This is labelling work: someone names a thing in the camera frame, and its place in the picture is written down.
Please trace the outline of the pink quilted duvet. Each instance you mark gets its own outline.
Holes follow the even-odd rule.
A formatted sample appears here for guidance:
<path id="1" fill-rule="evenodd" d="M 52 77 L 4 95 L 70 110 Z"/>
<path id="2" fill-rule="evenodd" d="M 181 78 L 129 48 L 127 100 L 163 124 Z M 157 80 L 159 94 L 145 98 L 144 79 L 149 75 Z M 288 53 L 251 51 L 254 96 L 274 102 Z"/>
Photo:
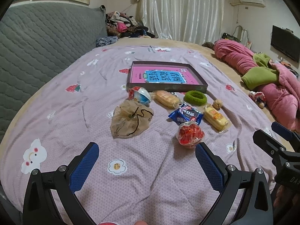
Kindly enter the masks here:
<path id="1" fill-rule="evenodd" d="M 287 67 L 264 53 L 254 53 L 241 43 L 227 39 L 214 43 L 214 53 L 241 74 L 250 91 L 265 95 L 276 121 L 299 133 L 299 81 Z"/>

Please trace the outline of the black wall television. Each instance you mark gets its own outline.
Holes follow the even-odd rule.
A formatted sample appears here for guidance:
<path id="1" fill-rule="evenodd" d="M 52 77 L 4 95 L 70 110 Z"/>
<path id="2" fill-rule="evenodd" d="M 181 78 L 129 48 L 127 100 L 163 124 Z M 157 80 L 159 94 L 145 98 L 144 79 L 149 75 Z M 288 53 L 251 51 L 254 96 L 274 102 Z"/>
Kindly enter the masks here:
<path id="1" fill-rule="evenodd" d="M 299 62 L 300 40 L 293 33 L 273 25 L 271 46 L 295 62 Z"/>

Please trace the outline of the walnut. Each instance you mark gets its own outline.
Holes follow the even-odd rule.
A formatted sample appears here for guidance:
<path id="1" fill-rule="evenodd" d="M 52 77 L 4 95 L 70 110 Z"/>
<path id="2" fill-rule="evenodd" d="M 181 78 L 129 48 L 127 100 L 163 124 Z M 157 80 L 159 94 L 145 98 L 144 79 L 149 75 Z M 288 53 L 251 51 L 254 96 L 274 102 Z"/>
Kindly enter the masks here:
<path id="1" fill-rule="evenodd" d="M 213 102 L 213 107 L 214 107 L 215 109 L 219 110 L 219 109 L 222 108 L 222 106 L 223 106 L 223 101 L 222 101 L 222 100 L 220 100 L 220 99 L 214 100 L 214 102 Z"/>

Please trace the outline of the blue patterned cloth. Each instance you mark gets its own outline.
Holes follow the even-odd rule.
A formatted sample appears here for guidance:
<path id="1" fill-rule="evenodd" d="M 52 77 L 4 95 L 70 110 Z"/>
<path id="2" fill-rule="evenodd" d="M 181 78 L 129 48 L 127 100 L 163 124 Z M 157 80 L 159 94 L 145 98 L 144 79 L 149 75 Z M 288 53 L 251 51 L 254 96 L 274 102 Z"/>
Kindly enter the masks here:
<path id="1" fill-rule="evenodd" d="M 118 41 L 117 36 L 106 36 L 106 37 L 100 37 L 96 39 L 96 47 L 104 47 L 111 44 L 114 44 Z"/>

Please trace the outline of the red white blue toy egg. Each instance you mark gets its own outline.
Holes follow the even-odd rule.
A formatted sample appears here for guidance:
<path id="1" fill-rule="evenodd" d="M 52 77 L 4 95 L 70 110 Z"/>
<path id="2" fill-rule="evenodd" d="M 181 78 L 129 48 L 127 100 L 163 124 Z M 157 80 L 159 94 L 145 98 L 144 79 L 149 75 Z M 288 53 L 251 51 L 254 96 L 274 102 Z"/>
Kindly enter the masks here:
<path id="1" fill-rule="evenodd" d="M 143 87 L 132 87 L 128 91 L 128 99 L 148 106 L 151 102 L 151 95 L 149 92 Z"/>

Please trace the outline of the white satin curtain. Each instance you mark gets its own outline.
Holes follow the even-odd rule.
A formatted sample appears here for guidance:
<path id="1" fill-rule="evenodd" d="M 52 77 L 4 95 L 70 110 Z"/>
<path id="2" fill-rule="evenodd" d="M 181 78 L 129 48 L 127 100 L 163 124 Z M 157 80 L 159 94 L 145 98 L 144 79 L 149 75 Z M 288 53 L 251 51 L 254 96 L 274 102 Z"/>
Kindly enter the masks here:
<path id="1" fill-rule="evenodd" d="M 139 0 L 137 16 L 160 39 L 202 44 L 220 38 L 225 0 Z"/>

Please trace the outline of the purple strawberry print bedsheet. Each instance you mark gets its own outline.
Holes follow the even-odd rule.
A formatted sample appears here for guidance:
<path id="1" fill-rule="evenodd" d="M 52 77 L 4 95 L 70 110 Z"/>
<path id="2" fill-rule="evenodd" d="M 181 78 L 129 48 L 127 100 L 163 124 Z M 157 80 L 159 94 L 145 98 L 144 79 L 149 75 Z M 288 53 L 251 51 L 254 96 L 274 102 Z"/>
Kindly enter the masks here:
<path id="1" fill-rule="evenodd" d="M 96 223 L 199 224 L 218 197 L 193 149 L 176 139 L 179 129 L 170 111 L 152 101 L 134 105 L 121 123 L 113 112 L 123 108 L 124 86 L 134 61 L 191 65 L 207 82 L 207 100 L 221 99 L 221 113 L 231 122 L 218 132 L 200 122 L 204 142 L 227 164 L 245 171 L 262 168 L 269 189 L 275 186 L 271 159 L 252 140 L 271 122 L 223 72 L 195 50 L 107 47 L 83 55 L 47 83 L 11 131 L 1 159 L 1 183 L 19 211 L 32 170 L 51 172 L 68 164 L 90 142 L 99 157 L 78 200 Z"/>

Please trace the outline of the green fleece blanket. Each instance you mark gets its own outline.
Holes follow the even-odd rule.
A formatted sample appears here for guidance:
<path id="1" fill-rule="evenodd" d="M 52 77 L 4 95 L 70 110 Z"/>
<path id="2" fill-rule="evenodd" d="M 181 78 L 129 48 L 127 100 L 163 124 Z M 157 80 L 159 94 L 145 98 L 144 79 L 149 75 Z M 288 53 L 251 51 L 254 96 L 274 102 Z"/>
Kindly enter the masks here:
<path id="1" fill-rule="evenodd" d="M 253 60 L 257 66 L 248 70 L 241 78 L 249 90 L 254 90 L 260 85 L 269 83 L 279 84 L 279 72 L 271 68 L 269 64 L 271 58 L 268 55 L 255 53 Z"/>

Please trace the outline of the dark shallow box tray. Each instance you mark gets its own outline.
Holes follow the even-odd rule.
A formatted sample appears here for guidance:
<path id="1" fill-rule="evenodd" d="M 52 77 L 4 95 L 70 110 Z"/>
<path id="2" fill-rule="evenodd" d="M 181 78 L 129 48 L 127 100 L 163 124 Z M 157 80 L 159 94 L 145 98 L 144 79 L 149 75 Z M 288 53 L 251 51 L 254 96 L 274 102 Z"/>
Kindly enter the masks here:
<path id="1" fill-rule="evenodd" d="M 127 78 L 127 89 L 135 86 L 143 87 L 148 92 L 197 90 L 206 93 L 208 84 L 190 64 L 166 61 L 134 61 Z"/>

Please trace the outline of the orange packaged rice cracker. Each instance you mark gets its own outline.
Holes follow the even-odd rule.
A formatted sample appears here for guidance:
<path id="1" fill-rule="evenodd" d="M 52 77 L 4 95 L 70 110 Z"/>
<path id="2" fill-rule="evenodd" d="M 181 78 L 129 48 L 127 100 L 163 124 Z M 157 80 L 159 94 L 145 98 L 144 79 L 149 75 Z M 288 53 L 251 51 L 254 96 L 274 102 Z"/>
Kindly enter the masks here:
<path id="1" fill-rule="evenodd" d="M 171 94 L 170 92 L 167 92 L 165 90 L 157 90 L 154 92 L 154 98 L 168 108 L 175 108 L 180 103 L 181 100 L 176 95 Z"/>

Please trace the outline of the beige mesh drawstring pouch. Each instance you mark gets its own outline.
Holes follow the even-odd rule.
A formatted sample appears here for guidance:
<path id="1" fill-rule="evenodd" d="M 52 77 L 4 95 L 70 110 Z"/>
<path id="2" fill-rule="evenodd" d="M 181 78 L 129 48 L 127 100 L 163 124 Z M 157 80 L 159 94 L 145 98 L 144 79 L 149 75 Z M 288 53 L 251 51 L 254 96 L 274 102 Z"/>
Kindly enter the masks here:
<path id="1" fill-rule="evenodd" d="M 113 138 L 127 139 L 149 128 L 154 111 L 133 100 L 125 100 L 114 109 L 110 130 Z"/>

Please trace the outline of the green fuzzy hair scrunchie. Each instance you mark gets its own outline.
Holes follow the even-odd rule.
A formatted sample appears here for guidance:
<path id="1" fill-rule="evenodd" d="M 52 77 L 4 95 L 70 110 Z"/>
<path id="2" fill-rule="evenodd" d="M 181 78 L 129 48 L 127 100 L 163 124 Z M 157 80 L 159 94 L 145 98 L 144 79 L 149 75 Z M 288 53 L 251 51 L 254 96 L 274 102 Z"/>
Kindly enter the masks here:
<path id="1" fill-rule="evenodd" d="M 202 106 L 207 103 L 207 97 L 200 91 L 191 90 L 185 94 L 184 101 L 192 105 Z"/>

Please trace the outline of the small red white doll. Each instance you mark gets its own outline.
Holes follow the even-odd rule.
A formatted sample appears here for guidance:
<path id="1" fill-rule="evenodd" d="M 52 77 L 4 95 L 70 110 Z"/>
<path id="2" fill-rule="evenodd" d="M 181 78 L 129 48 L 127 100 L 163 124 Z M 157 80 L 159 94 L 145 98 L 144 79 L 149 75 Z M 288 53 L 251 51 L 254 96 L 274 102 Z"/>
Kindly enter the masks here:
<path id="1" fill-rule="evenodd" d="M 258 105 L 259 108 L 263 109 L 266 106 L 266 96 L 263 92 L 250 91 L 248 96 Z"/>

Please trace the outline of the yellow packaged corn snack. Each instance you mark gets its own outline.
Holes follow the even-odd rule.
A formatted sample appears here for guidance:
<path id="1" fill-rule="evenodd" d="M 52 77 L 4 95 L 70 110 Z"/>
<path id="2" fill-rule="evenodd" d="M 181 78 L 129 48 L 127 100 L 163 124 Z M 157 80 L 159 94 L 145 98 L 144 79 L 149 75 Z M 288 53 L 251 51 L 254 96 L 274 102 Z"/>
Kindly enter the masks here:
<path id="1" fill-rule="evenodd" d="M 211 104 L 207 104 L 204 108 L 204 118 L 212 125 L 217 131 L 224 131 L 228 125 L 229 121 L 218 112 Z"/>

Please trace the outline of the blue oreo cookie packet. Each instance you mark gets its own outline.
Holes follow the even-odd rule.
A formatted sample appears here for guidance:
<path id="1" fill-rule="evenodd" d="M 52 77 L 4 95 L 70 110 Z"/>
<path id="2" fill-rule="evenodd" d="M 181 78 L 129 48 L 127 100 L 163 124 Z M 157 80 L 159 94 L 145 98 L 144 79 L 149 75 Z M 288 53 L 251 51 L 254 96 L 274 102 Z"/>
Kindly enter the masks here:
<path id="1" fill-rule="evenodd" d="M 179 107 L 168 115 L 177 125 L 190 121 L 199 125 L 203 116 L 203 113 L 184 103 L 179 104 Z"/>

